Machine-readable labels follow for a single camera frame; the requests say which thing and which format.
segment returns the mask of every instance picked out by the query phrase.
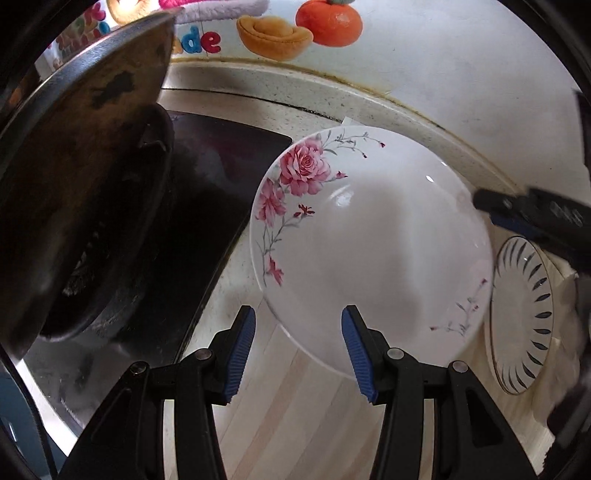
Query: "pink rose pattern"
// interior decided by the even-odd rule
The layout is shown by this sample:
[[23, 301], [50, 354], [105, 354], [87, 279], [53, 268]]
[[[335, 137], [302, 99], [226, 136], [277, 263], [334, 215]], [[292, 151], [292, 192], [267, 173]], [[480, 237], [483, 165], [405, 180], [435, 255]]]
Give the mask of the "pink rose pattern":
[[283, 283], [283, 270], [280, 268], [277, 268], [277, 265], [275, 264], [275, 260], [273, 260], [270, 255], [269, 255], [269, 270], [267, 272], [269, 275], [273, 275], [273, 278], [281, 287], [281, 284]]
[[[339, 149], [352, 150], [368, 158], [363, 150], [358, 147], [358, 142], [377, 142], [381, 148], [386, 146], [369, 136], [351, 135], [346, 137], [343, 133], [331, 138], [332, 131], [328, 131], [326, 140], [322, 140], [320, 134], [306, 138], [290, 148], [280, 158], [280, 174], [277, 179], [266, 178], [261, 192], [256, 199], [255, 218], [265, 222], [262, 235], [262, 244], [256, 242], [262, 256], [264, 268], [263, 283], [267, 286], [266, 277], [273, 277], [279, 286], [283, 283], [283, 270], [271, 258], [275, 243], [280, 241], [280, 235], [287, 227], [298, 227], [305, 218], [312, 217], [315, 211], [303, 203], [298, 204], [298, 209], [291, 215], [287, 215], [285, 196], [291, 194], [297, 197], [304, 195], [316, 195], [322, 190], [325, 183], [347, 178], [347, 174], [340, 170], [332, 175], [330, 164], [326, 160], [326, 154], [338, 155]], [[281, 225], [275, 231], [275, 221], [281, 218]]]
[[322, 154], [321, 140], [308, 138], [281, 157], [279, 180], [290, 186], [292, 195], [316, 195], [322, 190], [322, 183], [330, 176], [330, 165]]
[[268, 226], [273, 226], [276, 215], [285, 215], [287, 209], [283, 204], [285, 192], [281, 187], [273, 185], [271, 179], [265, 179], [258, 198], [257, 220], [264, 221]]

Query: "small plate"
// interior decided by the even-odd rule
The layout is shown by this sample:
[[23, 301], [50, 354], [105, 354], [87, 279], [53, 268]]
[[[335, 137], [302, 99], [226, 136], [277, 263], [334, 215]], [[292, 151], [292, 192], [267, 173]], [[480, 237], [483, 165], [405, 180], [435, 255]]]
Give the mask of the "small plate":
[[518, 395], [540, 374], [550, 348], [554, 303], [548, 272], [525, 238], [507, 240], [496, 261], [491, 352], [501, 387]]

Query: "gas stove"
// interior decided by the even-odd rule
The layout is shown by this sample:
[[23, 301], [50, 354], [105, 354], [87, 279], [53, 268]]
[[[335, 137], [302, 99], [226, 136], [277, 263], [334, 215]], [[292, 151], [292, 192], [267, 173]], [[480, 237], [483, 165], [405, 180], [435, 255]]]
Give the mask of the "gas stove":
[[25, 357], [76, 435], [131, 363], [180, 360], [248, 222], [260, 179], [291, 144], [235, 122], [168, 114], [170, 164], [128, 163]]

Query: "white plate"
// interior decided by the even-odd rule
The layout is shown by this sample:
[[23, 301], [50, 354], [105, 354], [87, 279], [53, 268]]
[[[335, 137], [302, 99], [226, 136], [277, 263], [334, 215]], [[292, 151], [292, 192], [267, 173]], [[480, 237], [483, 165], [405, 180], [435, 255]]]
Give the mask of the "white plate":
[[431, 151], [380, 128], [336, 127], [286, 150], [259, 186], [250, 239], [285, 331], [346, 375], [346, 305], [391, 346], [447, 365], [490, 296], [491, 246], [467, 188]]
[[539, 375], [552, 339], [554, 306], [548, 272], [525, 238], [507, 240], [496, 260], [491, 352], [501, 387], [513, 395]]

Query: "screw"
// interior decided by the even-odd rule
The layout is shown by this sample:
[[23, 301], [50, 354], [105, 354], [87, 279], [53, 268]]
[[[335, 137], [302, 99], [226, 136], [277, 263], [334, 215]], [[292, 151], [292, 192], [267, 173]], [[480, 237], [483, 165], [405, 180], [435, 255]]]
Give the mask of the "screw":
[[211, 357], [212, 351], [209, 348], [200, 348], [194, 355], [197, 357], [197, 360], [207, 360]]
[[400, 348], [391, 348], [390, 350], [388, 350], [388, 352], [386, 352], [386, 354], [392, 360], [402, 360], [402, 358], [404, 357], [404, 352]]
[[129, 367], [129, 370], [132, 374], [139, 375], [144, 373], [146, 368], [148, 368], [148, 364], [146, 362], [136, 362], [132, 364], [131, 367]]
[[452, 368], [458, 372], [459, 374], [464, 374], [468, 371], [468, 366], [460, 361], [460, 360], [456, 360], [455, 362], [452, 363]]

